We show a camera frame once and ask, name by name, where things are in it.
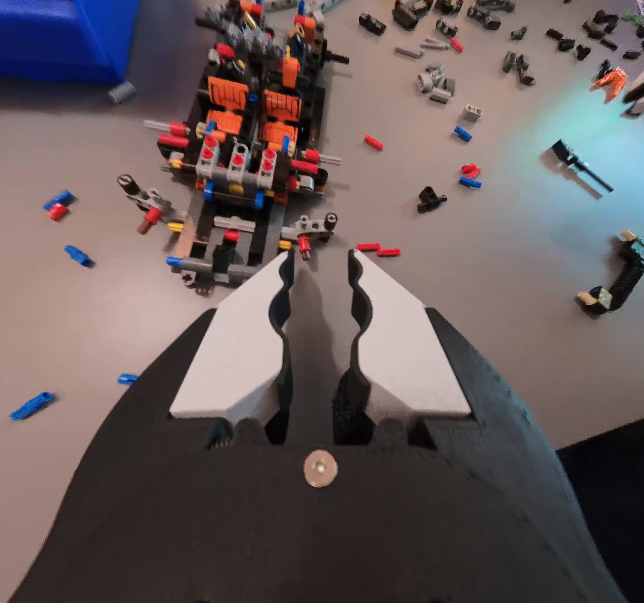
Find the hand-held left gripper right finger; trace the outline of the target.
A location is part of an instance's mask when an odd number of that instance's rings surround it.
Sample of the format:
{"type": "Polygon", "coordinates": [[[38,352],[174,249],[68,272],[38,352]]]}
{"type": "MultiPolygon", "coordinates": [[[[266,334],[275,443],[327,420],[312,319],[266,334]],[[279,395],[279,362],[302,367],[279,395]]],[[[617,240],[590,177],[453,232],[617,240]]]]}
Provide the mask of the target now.
{"type": "Polygon", "coordinates": [[[407,433],[426,417],[466,419],[472,408],[427,307],[357,249],[348,253],[358,333],[332,401],[335,443],[369,443],[384,421],[407,433]]]}

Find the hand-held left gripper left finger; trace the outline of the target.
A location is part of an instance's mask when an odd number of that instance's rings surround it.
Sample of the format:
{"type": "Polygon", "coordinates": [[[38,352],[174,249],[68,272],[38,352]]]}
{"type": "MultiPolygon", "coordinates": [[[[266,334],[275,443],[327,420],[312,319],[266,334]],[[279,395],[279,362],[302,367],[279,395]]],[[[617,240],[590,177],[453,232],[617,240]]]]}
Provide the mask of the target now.
{"type": "Polygon", "coordinates": [[[224,299],[170,406],[174,419],[267,424],[281,409],[294,254],[283,252],[224,299]]]}

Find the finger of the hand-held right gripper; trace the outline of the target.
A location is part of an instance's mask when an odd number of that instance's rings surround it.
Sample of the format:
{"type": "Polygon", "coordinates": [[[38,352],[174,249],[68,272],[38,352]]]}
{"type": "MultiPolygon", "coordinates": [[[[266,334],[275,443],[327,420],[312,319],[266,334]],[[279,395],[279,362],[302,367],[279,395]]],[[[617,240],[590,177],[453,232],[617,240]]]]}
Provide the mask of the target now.
{"type": "Polygon", "coordinates": [[[625,117],[636,118],[643,114],[643,72],[633,80],[622,104],[627,106],[623,112],[625,117]]]}

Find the lego car chassis model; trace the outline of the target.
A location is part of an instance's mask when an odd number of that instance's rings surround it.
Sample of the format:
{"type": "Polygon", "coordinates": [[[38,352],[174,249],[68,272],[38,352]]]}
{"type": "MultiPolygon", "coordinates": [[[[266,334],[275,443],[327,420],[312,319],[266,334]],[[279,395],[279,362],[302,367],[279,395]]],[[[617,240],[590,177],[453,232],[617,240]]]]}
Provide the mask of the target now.
{"type": "Polygon", "coordinates": [[[175,234],[166,264],[199,293],[241,285],[292,249],[308,261],[311,241],[327,243],[337,227],[332,211],[285,223],[288,201],[323,198],[325,165],[341,164],[318,150],[320,80],[327,64],[350,59],[329,49],[323,14],[305,15],[305,4],[266,13],[263,0],[228,0],[195,19],[214,43],[189,116],[148,123],[164,170],[193,186],[185,211],[131,175],[117,177],[144,214],[138,232],[165,224],[175,234]]]}

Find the orange lego panel piece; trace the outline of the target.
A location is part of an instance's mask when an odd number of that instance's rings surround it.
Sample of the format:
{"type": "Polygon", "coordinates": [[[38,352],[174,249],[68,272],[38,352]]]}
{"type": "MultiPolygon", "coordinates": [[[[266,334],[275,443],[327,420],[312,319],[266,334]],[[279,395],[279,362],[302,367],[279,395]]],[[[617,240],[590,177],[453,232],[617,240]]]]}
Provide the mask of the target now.
{"type": "Polygon", "coordinates": [[[589,89],[591,92],[603,90],[604,103],[612,102],[624,90],[628,82],[627,73],[620,67],[610,70],[604,76],[597,79],[589,89]]]}

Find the black lego tool piece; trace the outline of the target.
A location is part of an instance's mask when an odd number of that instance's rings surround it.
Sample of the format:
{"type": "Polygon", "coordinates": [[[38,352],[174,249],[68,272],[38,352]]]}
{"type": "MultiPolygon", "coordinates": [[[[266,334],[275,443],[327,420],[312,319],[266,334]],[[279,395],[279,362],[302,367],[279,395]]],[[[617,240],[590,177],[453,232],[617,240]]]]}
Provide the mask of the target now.
{"type": "Polygon", "coordinates": [[[540,161],[551,172],[575,183],[594,199],[614,193],[614,187],[593,172],[589,164],[561,139],[541,153],[540,161]]]}

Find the black lego connector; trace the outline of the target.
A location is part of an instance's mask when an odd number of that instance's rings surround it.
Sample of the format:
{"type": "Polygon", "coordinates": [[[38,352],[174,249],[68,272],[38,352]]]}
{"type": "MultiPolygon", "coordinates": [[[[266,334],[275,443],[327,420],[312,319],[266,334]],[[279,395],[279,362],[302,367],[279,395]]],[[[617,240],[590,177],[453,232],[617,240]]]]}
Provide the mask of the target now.
{"type": "Polygon", "coordinates": [[[435,211],[447,202],[447,196],[437,194],[431,186],[423,188],[418,198],[417,212],[419,214],[435,211]]]}

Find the scattered black lego pieces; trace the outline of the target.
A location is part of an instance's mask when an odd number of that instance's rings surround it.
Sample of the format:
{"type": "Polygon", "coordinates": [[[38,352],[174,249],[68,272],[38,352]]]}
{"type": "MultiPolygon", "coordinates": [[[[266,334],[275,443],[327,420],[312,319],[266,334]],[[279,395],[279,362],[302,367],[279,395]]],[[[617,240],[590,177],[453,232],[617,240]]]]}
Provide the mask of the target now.
{"type": "MultiPolygon", "coordinates": [[[[454,17],[461,11],[463,3],[463,0],[396,0],[392,17],[402,28],[412,30],[416,27],[421,16],[428,11],[434,10],[443,16],[454,17]]],[[[516,4],[512,0],[476,0],[474,5],[467,9],[466,15],[469,19],[479,23],[485,30],[494,32],[501,26],[501,19],[495,16],[495,12],[513,13],[515,9],[516,4]]],[[[584,22],[582,28],[589,39],[598,41],[611,51],[617,51],[618,45],[611,40],[610,36],[620,21],[631,23],[636,29],[636,36],[640,39],[643,38],[643,14],[637,15],[631,11],[626,11],[623,15],[616,15],[600,9],[591,20],[584,22]]],[[[386,25],[369,13],[360,14],[359,25],[376,36],[382,35],[386,30],[386,25]]],[[[437,19],[435,29],[448,40],[452,37],[457,38],[458,28],[443,17],[437,19]]],[[[549,28],[545,35],[556,41],[557,51],[575,50],[575,58],[578,61],[584,60],[591,52],[591,47],[578,44],[574,38],[565,37],[554,28],[549,28]]],[[[596,80],[613,69],[615,68],[612,67],[610,61],[604,60],[596,80]]],[[[508,51],[503,59],[502,70],[504,73],[515,70],[522,85],[531,86],[535,83],[535,78],[528,74],[529,60],[523,53],[518,55],[513,51],[508,51]]]]}

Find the black curved Lego assembly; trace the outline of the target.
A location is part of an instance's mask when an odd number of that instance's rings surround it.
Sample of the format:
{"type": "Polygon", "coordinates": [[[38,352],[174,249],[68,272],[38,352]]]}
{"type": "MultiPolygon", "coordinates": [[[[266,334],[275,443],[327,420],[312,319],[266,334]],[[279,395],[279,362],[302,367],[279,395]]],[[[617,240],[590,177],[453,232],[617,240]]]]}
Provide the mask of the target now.
{"type": "Polygon", "coordinates": [[[625,229],[619,235],[618,255],[624,265],[608,288],[595,286],[576,296],[578,305],[587,313],[602,316],[620,309],[643,276],[643,240],[625,229]]]}

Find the cluster of grey lego connectors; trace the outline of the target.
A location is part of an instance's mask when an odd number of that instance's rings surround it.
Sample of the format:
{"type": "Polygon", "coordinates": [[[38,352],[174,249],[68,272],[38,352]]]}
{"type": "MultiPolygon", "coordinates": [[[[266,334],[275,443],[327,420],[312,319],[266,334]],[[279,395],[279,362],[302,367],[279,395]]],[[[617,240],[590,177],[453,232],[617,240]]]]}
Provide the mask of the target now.
{"type": "Polygon", "coordinates": [[[447,105],[455,95],[456,80],[447,77],[444,65],[429,64],[417,75],[416,84],[430,101],[441,105],[447,105]]]}

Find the long blue lego pin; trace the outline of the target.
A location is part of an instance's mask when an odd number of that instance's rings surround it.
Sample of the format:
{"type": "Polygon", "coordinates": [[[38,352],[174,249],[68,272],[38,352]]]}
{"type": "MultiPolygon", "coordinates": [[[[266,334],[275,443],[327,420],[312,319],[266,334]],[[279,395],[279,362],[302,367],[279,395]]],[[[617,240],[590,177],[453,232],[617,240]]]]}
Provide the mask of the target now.
{"type": "Polygon", "coordinates": [[[50,404],[57,400],[57,395],[53,392],[44,391],[29,399],[23,405],[10,413],[11,421],[24,421],[34,414],[42,411],[50,404]]]}

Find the grey lego axles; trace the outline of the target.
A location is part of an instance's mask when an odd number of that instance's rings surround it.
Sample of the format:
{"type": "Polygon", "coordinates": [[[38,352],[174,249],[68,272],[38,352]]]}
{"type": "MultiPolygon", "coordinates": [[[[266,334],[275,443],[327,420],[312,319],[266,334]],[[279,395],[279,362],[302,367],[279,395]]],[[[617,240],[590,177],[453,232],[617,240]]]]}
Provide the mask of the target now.
{"type": "Polygon", "coordinates": [[[420,59],[427,51],[447,51],[451,44],[437,39],[427,38],[418,46],[395,46],[393,53],[410,59],[420,59]]]}

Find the person's dark clothing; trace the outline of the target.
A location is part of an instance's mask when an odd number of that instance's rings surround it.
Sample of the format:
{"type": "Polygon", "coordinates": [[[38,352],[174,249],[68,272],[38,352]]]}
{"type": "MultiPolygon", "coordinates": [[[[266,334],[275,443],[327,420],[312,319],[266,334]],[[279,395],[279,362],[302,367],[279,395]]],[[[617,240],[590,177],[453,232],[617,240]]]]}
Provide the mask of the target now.
{"type": "Polygon", "coordinates": [[[557,451],[604,562],[643,601],[643,420],[557,451]]]}

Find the blue plastic bin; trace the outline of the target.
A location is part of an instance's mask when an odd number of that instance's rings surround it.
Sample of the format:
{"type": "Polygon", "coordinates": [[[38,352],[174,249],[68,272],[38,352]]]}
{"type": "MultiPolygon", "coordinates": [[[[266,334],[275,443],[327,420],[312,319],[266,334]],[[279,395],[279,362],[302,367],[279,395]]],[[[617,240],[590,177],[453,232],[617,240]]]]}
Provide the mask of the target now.
{"type": "Polygon", "coordinates": [[[1,76],[119,84],[140,0],[1,0],[1,76]]]}

